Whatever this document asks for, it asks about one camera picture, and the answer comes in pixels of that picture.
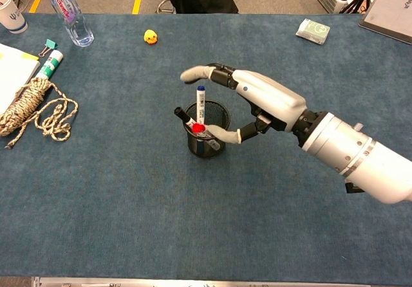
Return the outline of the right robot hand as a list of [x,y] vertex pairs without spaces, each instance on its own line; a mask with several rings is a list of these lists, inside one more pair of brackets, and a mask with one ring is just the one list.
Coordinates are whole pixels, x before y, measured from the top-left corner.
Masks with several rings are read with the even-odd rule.
[[235,90],[250,104],[251,113],[256,117],[254,122],[236,131],[228,131],[216,125],[206,126],[208,132],[226,143],[241,144],[259,133],[266,133],[269,128],[290,132],[307,109],[306,100],[302,96],[255,71],[211,63],[194,66],[180,75],[180,80],[186,84],[200,79],[209,79]]

